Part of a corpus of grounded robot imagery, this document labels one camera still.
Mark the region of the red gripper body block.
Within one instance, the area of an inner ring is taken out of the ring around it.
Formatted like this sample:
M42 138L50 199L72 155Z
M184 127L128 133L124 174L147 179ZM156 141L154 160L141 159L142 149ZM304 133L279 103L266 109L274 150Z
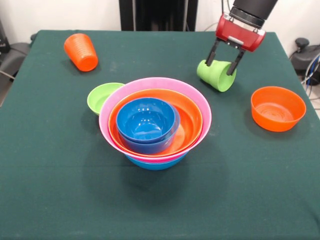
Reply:
M227 13L221 15L215 34L220 40L226 43L234 43L249 52L254 52L266 36L263 29L253 27Z

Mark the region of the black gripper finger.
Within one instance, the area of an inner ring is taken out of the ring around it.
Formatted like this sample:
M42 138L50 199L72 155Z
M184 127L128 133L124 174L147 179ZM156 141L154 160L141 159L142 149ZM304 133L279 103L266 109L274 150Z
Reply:
M246 51L245 51L244 49L242 49L242 48L239 49L239 53L238 53L236 59L230 64L230 66L229 66L229 68L228 68L228 70L227 70L227 72L226 72L226 74L227 74L228 76L233 75L233 73L235 72L238 64L239 64L240 61L242 60L245 52L246 52Z
M215 56L216 56L216 50L219 46L219 43L220 43L220 39L216 39L209 54L208 54L208 57L206 58L205 60L205 64L210 67L213 63L213 60L215 59Z

